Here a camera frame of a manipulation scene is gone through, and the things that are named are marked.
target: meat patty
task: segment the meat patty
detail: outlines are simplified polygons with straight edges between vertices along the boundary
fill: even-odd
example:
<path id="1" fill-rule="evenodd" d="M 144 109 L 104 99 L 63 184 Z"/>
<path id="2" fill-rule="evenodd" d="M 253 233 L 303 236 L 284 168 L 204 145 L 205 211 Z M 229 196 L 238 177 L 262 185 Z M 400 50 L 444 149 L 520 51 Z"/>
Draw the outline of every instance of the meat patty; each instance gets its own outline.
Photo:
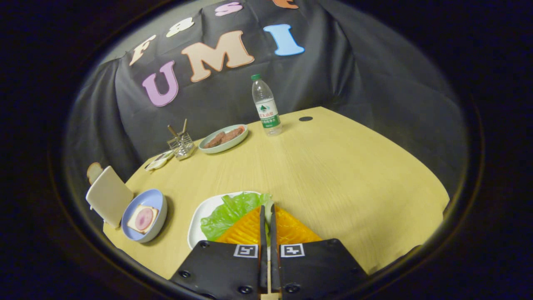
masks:
<path id="1" fill-rule="evenodd" d="M 216 135 L 215 138 L 213 138 L 210 142 L 208 142 L 204 147 L 205 148 L 213 148 L 215 146 L 218 146 L 222 143 L 222 139 L 225 137 L 226 133 L 224 131 L 220 132 L 218 135 Z"/>
<path id="2" fill-rule="evenodd" d="M 236 138 L 242 132 L 243 132 L 242 128 L 237 128 L 237 129 L 231 130 L 230 132 L 226 133 L 226 135 L 222 138 L 221 144 L 224 144 L 224 143 L 226 143 L 228 141 L 233 140 L 234 138 Z"/>

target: wooden table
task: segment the wooden table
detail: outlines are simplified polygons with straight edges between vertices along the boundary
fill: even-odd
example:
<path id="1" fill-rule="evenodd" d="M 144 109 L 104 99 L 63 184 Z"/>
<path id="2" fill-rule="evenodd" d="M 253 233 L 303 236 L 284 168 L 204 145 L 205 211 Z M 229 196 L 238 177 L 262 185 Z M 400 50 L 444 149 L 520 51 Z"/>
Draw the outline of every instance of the wooden table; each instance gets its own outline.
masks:
<path id="1" fill-rule="evenodd" d="M 313 120 L 299 121 L 303 116 Z M 322 107 L 280 118 L 279 136 L 267 137 L 255 122 L 248 137 L 226 152 L 196 150 L 152 173 L 143 164 L 126 185 L 135 195 L 151 188 L 166 195 L 163 229 L 145 244 L 108 224 L 106 236 L 169 279 L 191 251 L 187 232 L 196 207 L 213 195 L 257 191 L 272 194 L 277 205 L 323 239 L 340 239 L 373 273 L 423 244 L 442 222 L 449 201 L 445 188 L 403 148 Z"/>

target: letter cutout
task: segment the letter cutout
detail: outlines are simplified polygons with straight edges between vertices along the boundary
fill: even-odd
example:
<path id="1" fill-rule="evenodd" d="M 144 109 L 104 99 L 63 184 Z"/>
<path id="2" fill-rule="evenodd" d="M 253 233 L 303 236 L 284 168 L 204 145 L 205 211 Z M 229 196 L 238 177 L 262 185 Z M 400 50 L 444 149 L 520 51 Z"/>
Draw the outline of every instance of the letter cutout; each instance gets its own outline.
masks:
<path id="1" fill-rule="evenodd" d="M 263 28 L 263 30 L 269 32 L 274 38 L 274 41 L 276 41 L 278 49 L 274 53 L 278 56 L 295 55 L 305 51 L 305 48 L 298 46 L 296 41 L 294 41 L 294 38 L 289 31 L 290 28 L 289 24 L 271 25 Z"/>
<path id="2" fill-rule="evenodd" d="M 180 31 L 184 31 L 185 29 L 191 27 L 192 25 L 194 25 L 194 22 L 192 21 L 192 18 L 186 18 L 186 19 L 183 19 L 181 21 L 179 21 L 178 23 L 174 24 L 171 28 L 170 28 L 170 31 L 167 33 L 167 37 L 171 37 L 173 35 L 175 35 L 176 33 L 180 32 Z"/>
<path id="3" fill-rule="evenodd" d="M 161 93 L 159 93 L 155 80 L 156 74 L 148 76 L 142 82 L 142 86 L 148 92 L 148 98 L 150 98 L 150 101 L 152 101 L 155 106 L 165 106 L 172 102 L 174 98 L 176 98 L 178 86 L 176 75 L 174 74 L 174 70 L 172 69 L 173 65 L 174 60 L 171 60 L 164 64 L 161 69 L 159 69 L 161 73 L 165 74 L 165 78 L 167 79 L 168 92 L 166 94 L 162 95 Z"/>
<path id="4" fill-rule="evenodd" d="M 289 4 L 289 2 L 292 2 L 293 0 L 272 0 L 274 1 L 274 4 L 279 6 L 279 7 L 282 7 L 284 9 L 297 9 L 298 8 L 298 5 L 294 5 L 294 4 Z"/>
<path id="5" fill-rule="evenodd" d="M 206 79 L 211 75 L 211 71 L 204 68 L 203 62 L 210 65 L 218 72 L 222 71 L 224 57 L 228 56 L 229 68 L 236 68 L 250 64 L 254 57 L 249 55 L 244 48 L 240 36 L 242 31 L 230 31 L 220 36 L 216 49 L 207 46 L 204 43 L 195 43 L 181 51 L 189 57 L 192 68 L 192 82 L 198 82 Z"/>
<path id="6" fill-rule="evenodd" d="M 133 57 L 132 61 L 130 62 L 130 66 L 133 65 L 139 58 L 142 56 L 142 52 L 146 49 L 148 49 L 148 46 L 150 45 L 150 41 L 154 40 L 156 38 L 156 35 L 150 36 L 146 41 L 142 42 L 139 46 L 135 47 L 133 49 Z"/>
<path id="7" fill-rule="evenodd" d="M 215 9 L 215 16 L 221 17 L 230 13 L 238 12 L 243 9 L 243 6 L 238 2 L 231 2 L 228 4 L 221 5 Z"/>

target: light blue bowl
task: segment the light blue bowl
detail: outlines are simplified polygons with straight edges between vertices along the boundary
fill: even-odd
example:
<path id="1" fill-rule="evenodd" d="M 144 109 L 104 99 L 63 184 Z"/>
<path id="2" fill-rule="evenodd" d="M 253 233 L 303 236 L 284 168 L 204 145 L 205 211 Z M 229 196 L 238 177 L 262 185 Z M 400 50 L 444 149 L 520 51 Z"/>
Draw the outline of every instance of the light blue bowl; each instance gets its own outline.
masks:
<path id="1" fill-rule="evenodd" d="M 244 132 L 239 134 L 233 140 L 227 141 L 226 143 L 220 144 L 220 145 L 215 146 L 213 148 L 204 148 L 204 146 L 208 142 L 210 142 L 212 139 L 214 139 L 216 137 L 216 135 L 218 135 L 220 132 L 224 131 L 225 133 L 228 133 L 231 130 L 237 129 L 239 127 L 244 127 Z M 237 146 L 240 142 L 242 142 L 246 138 L 247 135 L 248 135 L 248 126 L 247 125 L 237 124 L 237 125 L 228 126 L 228 127 L 222 128 L 222 129 L 217 130 L 217 131 L 211 133 L 210 135 L 208 135 L 204 140 L 202 140 L 200 142 L 200 144 L 198 145 L 198 148 L 200 149 L 200 151 L 202 151 L 204 153 L 207 153 L 207 154 L 214 154 L 214 153 L 222 152 L 222 151 L 225 151 L 225 150 L 227 150 L 229 148 Z"/>
<path id="2" fill-rule="evenodd" d="M 137 206 L 139 205 L 151 206 L 159 210 L 159 213 L 157 214 L 156 220 L 152 224 L 152 227 L 145 234 L 139 233 L 127 226 L 127 223 L 133 215 L 135 208 L 137 208 Z M 163 226 L 166 219 L 166 213 L 167 203 L 163 193 L 160 190 L 156 189 L 147 190 L 139 194 L 139 196 L 135 197 L 135 199 L 132 200 L 132 202 L 124 211 L 124 214 L 122 215 L 122 232 L 124 232 L 124 234 L 132 241 L 137 241 L 139 243 L 148 242 L 155 238 L 161 230 L 161 227 Z"/>

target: pink letter u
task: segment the pink letter u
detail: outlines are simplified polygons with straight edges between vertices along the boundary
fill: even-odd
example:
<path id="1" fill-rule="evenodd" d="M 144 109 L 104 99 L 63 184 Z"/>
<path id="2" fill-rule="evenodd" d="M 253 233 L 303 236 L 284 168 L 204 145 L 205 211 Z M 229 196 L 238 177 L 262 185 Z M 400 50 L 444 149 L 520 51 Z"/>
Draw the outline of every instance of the pink letter u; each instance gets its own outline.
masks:
<path id="1" fill-rule="evenodd" d="M 150 98 L 150 101 L 155 106 L 165 106 L 172 102 L 174 98 L 176 98 L 177 95 L 177 79 L 176 75 L 174 75 L 174 70 L 172 69 L 172 66 L 174 65 L 174 61 L 171 60 L 164 64 L 159 71 L 163 74 L 165 74 L 165 78 L 168 83 L 168 92 L 164 95 L 159 93 L 159 90 L 156 86 L 156 74 L 152 74 L 148 76 L 143 82 L 142 86 L 146 89 L 148 93 L 148 98 Z"/>

